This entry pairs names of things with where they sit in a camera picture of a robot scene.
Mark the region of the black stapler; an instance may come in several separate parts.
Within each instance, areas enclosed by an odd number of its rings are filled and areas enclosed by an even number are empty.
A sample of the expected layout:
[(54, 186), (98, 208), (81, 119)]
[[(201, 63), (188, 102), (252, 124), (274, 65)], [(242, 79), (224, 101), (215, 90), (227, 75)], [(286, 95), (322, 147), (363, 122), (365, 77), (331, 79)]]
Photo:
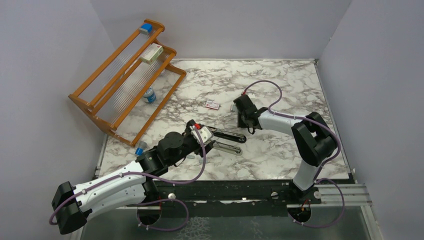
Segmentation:
[(209, 128), (214, 136), (217, 138), (222, 138), (225, 140), (233, 141), (236, 143), (245, 143), (247, 141), (247, 137), (240, 133), (230, 132), (224, 129), (210, 127)]

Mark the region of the red white staple box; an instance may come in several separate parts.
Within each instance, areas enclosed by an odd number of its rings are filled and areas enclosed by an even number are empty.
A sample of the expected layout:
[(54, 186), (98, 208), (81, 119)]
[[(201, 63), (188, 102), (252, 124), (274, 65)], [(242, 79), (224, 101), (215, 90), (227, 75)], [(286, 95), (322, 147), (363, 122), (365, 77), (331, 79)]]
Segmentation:
[(219, 110), (219, 108), (220, 108), (219, 103), (213, 102), (213, 101), (210, 101), (210, 100), (207, 100), (204, 106), (208, 109), (213, 109), (213, 110)]

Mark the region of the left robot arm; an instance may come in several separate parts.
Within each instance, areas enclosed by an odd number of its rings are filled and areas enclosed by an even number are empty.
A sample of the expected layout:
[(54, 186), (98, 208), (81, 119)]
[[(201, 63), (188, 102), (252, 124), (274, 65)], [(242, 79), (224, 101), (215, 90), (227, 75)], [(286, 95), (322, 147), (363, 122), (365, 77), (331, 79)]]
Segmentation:
[(213, 145), (213, 136), (208, 126), (190, 120), (183, 133), (167, 133), (156, 146), (108, 175), (76, 185), (63, 182), (52, 199), (53, 213), (48, 223), (58, 226), (60, 234), (66, 235), (116, 208), (152, 205), (157, 200), (153, 180), (178, 185), (179, 181), (161, 176), (191, 153), (205, 158), (208, 147)]

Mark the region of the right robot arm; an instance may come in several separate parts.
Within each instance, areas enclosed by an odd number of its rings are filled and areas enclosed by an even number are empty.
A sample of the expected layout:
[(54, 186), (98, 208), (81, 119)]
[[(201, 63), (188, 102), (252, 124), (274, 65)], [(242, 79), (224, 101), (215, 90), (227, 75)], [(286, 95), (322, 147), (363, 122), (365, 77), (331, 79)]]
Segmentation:
[(305, 117), (272, 113), (267, 107), (257, 108), (246, 94), (237, 97), (233, 103), (239, 128), (247, 128), (252, 135), (256, 130), (270, 130), (294, 138), (301, 164), (289, 183), (288, 196), (292, 202), (302, 203), (308, 198), (324, 161), (339, 149), (337, 136), (317, 112)]

